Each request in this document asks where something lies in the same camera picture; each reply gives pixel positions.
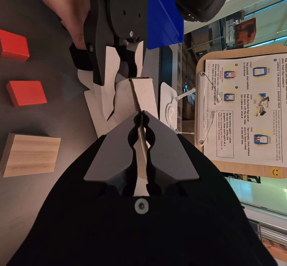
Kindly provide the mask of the natural wooden cube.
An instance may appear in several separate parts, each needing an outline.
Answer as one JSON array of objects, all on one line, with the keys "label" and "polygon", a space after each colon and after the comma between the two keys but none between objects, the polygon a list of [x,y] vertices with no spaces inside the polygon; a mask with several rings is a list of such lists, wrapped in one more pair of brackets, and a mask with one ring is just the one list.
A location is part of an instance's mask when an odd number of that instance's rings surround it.
[{"label": "natural wooden cube", "polygon": [[53,172],[61,138],[9,133],[1,158],[4,178]]}]

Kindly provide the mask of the instruction sheet on stand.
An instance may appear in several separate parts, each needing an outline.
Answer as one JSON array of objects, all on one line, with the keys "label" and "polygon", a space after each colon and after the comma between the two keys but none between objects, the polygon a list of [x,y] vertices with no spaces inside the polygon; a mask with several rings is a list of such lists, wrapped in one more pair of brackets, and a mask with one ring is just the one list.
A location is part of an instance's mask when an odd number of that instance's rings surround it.
[{"label": "instruction sheet on stand", "polygon": [[[198,62],[196,67],[196,102],[195,102],[195,147],[199,151],[204,151],[203,137],[203,87],[204,79],[206,76],[201,76],[204,71],[206,60],[211,59],[238,59],[238,58],[251,58],[252,56],[263,55],[278,55],[286,53],[286,46],[273,45],[273,46],[260,46],[251,49],[234,49],[225,51],[215,51],[204,55]],[[287,178],[286,167],[275,167],[262,164],[248,164],[236,162],[224,162],[218,160],[211,160],[213,164],[224,173],[235,173],[240,175],[260,176],[268,178],[284,179]]]}]

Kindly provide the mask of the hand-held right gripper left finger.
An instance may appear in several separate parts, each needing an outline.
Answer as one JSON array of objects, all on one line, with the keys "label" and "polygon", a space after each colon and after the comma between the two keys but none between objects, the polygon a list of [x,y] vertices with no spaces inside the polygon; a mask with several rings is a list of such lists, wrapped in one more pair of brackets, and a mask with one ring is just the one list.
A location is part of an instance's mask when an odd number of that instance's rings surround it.
[{"label": "hand-held right gripper left finger", "polygon": [[134,145],[141,121],[142,112],[135,112],[106,134],[84,181],[106,183],[114,186],[120,195],[134,195],[138,178]]}]

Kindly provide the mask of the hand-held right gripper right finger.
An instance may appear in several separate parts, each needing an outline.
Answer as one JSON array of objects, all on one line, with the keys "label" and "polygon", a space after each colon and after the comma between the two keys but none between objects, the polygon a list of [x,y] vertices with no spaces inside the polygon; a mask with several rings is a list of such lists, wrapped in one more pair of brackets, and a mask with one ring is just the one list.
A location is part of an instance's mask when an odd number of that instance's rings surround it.
[{"label": "hand-held right gripper right finger", "polygon": [[180,182],[199,180],[192,161],[178,135],[148,111],[142,111],[147,151],[147,191],[161,196],[167,187]]}]

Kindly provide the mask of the white cardboard mailer box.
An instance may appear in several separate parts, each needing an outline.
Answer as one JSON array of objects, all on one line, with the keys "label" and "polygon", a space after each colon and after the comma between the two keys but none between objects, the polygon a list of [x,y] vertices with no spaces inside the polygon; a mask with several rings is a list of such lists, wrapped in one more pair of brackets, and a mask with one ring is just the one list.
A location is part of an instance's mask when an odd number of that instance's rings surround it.
[{"label": "white cardboard mailer box", "polygon": [[[122,75],[117,74],[114,113],[109,120],[106,121],[99,109],[95,92],[92,90],[92,71],[78,70],[77,75],[79,81],[89,89],[84,92],[84,96],[98,138],[102,135],[106,135],[130,115],[139,110],[145,110],[158,118],[153,80],[151,78],[137,77],[125,79]],[[138,179],[134,196],[149,196],[146,189],[146,184],[148,183],[146,164],[150,144],[145,139],[145,128],[142,124],[138,129],[138,135],[138,141],[134,145],[138,164]]]}]

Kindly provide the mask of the blue plastic bin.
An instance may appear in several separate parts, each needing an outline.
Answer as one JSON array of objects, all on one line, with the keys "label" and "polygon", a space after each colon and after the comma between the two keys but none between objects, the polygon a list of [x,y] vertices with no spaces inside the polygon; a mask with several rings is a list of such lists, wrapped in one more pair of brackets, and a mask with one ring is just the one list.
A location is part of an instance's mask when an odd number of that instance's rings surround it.
[{"label": "blue plastic bin", "polygon": [[148,0],[149,50],[184,42],[184,19],[174,0]]}]

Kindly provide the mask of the printed instruction sheet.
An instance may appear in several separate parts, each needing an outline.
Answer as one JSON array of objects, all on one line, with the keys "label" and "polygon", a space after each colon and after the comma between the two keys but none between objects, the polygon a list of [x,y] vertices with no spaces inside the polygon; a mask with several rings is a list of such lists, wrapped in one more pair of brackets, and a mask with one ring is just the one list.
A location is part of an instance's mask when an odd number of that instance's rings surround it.
[{"label": "printed instruction sheet", "polygon": [[286,167],[286,64],[286,53],[206,60],[206,157]]}]

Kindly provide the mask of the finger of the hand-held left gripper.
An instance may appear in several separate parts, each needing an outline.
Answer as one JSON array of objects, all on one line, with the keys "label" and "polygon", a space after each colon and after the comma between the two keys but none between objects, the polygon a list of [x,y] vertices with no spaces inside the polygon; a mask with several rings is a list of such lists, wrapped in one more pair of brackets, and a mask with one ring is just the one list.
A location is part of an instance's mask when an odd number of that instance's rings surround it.
[{"label": "finger of the hand-held left gripper", "polygon": [[98,101],[99,109],[106,121],[109,120],[110,116],[114,112],[114,98],[116,94],[115,80],[119,67],[120,56],[118,55],[116,48],[107,46],[104,85],[100,86],[94,84],[94,91]]},{"label": "finger of the hand-held left gripper", "polygon": [[124,78],[141,77],[143,67],[143,41],[128,42],[122,59],[122,76]]}]

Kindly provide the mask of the white board stand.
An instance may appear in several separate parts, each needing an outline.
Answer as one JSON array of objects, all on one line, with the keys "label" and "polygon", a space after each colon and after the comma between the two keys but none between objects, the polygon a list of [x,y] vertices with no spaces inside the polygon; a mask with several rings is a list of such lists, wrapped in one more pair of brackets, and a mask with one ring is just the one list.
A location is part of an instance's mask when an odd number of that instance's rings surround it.
[{"label": "white board stand", "polygon": [[159,120],[165,124],[167,127],[171,128],[176,134],[181,134],[181,135],[197,135],[198,140],[196,143],[200,146],[203,146],[206,138],[208,131],[205,131],[205,126],[204,123],[197,122],[197,131],[194,132],[181,132],[177,129],[177,107],[178,107],[178,102],[183,99],[184,97],[187,97],[190,94],[197,93],[197,119],[204,119],[203,115],[203,110],[200,109],[200,103],[203,103],[203,96],[205,92],[205,81],[209,81],[211,87],[215,90],[216,93],[216,103],[220,104],[222,103],[222,98],[215,88],[215,83],[213,83],[209,77],[206,75],[205,72],[200,72],[198,74],[199,76],[199,81],[198,81],[198,88],[193,88],[192,90],[183,93],[181,95],[176,96],[176,91],[167,85],[166,83],[162,83],[160,86],[160,110],[159,110]]}]

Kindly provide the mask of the red cube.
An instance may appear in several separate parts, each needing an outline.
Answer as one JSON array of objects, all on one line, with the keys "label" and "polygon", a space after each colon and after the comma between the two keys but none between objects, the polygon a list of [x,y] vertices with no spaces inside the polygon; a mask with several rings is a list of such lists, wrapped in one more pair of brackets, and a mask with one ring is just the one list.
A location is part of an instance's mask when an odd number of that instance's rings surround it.
[{"label": "red cube", "polygon": [[26,62],[30,57],[27,39],[5,30],[0,30],[0,57]]},{"label": "red cube", "polygon": [[14,107],[47,103],[40,81],[9,81],[6,89]]}]

